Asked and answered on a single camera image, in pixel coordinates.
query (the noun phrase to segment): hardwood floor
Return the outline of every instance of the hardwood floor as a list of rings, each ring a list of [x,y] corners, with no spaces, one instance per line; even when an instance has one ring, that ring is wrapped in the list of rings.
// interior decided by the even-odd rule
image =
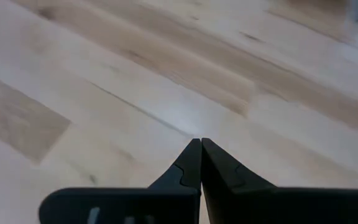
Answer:
[[[276,185],[358,188],[358,33],[327,18],[288,1],[0,0],[0,223],[37,223],[62,187],[146,187],[199,137]]]

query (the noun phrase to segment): black robotic claw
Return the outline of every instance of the black robotic claw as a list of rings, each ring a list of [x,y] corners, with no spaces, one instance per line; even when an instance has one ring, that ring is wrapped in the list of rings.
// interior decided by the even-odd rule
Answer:
[[[201,183],[211,223],[358,223],[358,190],[276,187],[210,139],[193,139],[147,189],[63,189],[41,224],[198,223]]]

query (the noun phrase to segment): wooden floor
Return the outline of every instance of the wooden floor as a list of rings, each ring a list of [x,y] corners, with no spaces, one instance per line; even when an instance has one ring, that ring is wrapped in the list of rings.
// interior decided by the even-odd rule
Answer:
[[[146,187],[200,137],[276,185],[358,188],[345,2],[0,0],[0,223]]]

